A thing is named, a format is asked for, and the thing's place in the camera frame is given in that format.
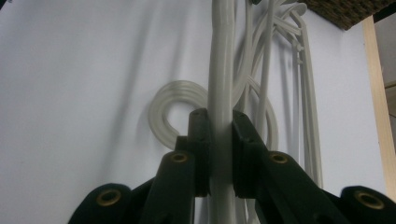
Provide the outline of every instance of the black plastic bracket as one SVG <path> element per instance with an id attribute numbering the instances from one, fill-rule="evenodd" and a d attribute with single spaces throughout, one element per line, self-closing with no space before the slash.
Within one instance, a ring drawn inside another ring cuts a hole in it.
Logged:
<path id="1" fill-rule="evenodd" d="M 205 109 L 190 114 L 188 136 L 163 156 L 155 178 L 130 191 L 107 184 L 93 190 L 71 224 L 193 223 L 194 199 L 209 193 L 212 147 Z M 316 186 L 289 155 L 269 151 L 248 116 L 233 112 L 233 188 L 256 199 L 261 223 L 396 223 L 396 204 L 365 187 L 345 188 L 338 198 Z"/>

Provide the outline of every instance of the wooden frame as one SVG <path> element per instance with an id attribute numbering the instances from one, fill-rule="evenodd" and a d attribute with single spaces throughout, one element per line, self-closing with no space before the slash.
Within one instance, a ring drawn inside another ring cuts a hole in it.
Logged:
<path id="1" fill-rule="evenodd" d="M 396 155 L 390 128 L 388 105 L 379 61 L 378 46 L 376 44 L 373 17 L 367 18 L 362 24 L 386 190 L 388 197 L 396 201 Z"/>

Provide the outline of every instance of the white wall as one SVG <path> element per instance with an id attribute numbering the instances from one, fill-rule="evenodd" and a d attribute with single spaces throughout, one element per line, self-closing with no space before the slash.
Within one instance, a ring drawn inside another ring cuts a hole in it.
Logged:
<path id="1" fill-rule="evenodd" d="M 4 5 L 0 223 L 65 223 L 92 189 L 108 182 L 135 188 L 155 175 L 169 150 L 149 129 L 149 102 L 172 80 L 207 86 L 210 8 L 210 1 L 192 0 Z M 239 3 L 237 14 L 243 11 Z M 325 189 L 384 191 L 361 25 L 343 32 L 314 13 L 304 18 Z M 290 48 L 274 44 L 270 100 L 279 146 L 293 153 Z M 189 110 L 177 105 L 172 112 L 181 133 Z"/>

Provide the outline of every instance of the brass grommet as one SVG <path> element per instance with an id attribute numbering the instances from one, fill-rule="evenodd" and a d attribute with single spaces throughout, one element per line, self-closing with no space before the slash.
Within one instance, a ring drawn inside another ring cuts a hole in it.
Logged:
<path id="1" fill-rule="evenodd" d="M 366 207 L 381 210 L 385 207 L 384 203 L 371 193 L 357 190 L 354 194 L 355 198 Z"/>
<path id="2" fill-rule="evenodd" d="M 98 197 L 96 198 L 96 202 L 99 205 L 106 207 L 118 202 L 120 198 L 121 198 L 121 192 L 119 190 L 105 189 L 98 195 Z"/>
<path id="3" fill-rule="evenodd" d="M 270 158 L 271 158 L 272 161 L 274 161 L 276 163 L 280 163 L 280 164 L 288 162 L 288 158 L 286 156 L 284 156 L 284 155 L 282 155 L 280 153 L 276 153 L 276 152 L 273 152 L 270 155 Z"/>
<path id="4" fill-rule="evenodd" d="M 184 153 L 176 153 L 171 156 L 171 160 L 174 162 L 183 162 L 188 159 L 187 155 Z"/>

